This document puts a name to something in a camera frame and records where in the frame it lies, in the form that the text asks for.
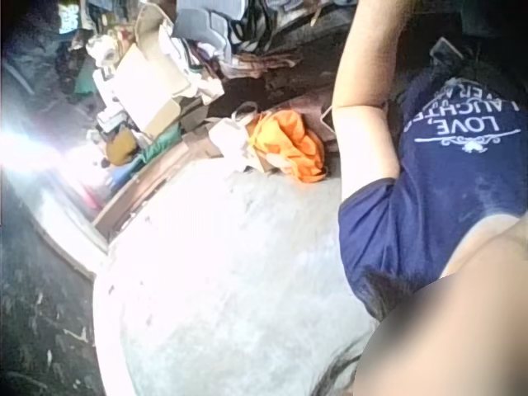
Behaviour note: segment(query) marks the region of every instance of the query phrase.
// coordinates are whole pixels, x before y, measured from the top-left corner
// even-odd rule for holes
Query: green object
[[[169,126],[151,145],[145,148],[139,156],[145,164],[150,163],[159,154],[165,153],[172,146],[182,141],[182,127],[180,123]]]
[[[95,70],[95,61],[87,55],[86,59],[84,59],[84,64],[82,64],[81,71],[75,80],[75,93],[88,94],[97,92],[97,85],[93,81],[93,72]]]

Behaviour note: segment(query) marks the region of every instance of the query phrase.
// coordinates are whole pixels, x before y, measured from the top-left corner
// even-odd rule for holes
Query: t-shirt sleeve
[[[352,291],[362,300],[367,291],[362,283],[365,269],[384,269],[384,252],[391,238],[389,202],[394,183],[392,178],[374,181],[347,198],[339,209],[341,259]]]

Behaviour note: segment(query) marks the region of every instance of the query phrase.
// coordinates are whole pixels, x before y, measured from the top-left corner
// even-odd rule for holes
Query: wooden plank
[[[110,239],[131,212],[137,210],[158,186],[192,160],[192,156],[186,156],[188,153],[188,146],[185,142],[180,142],[155,158],[132,177],[92,224],[105,238]]]

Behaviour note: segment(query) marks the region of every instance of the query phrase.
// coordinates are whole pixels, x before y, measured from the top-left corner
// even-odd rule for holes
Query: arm
[[[342,196],[399,175],[384,111],[398,38],[413,0],[360,0],[337,73],[333,122],[342,159]]]

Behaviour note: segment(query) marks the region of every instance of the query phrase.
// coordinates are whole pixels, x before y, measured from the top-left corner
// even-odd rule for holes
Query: orange bag
[[[299,113],[293,110],[261,114],[250,144],[266,154],[278,154],[290,163],[284,173],[303,183],[324,179],[324,147],[319,137],[304,128]]]

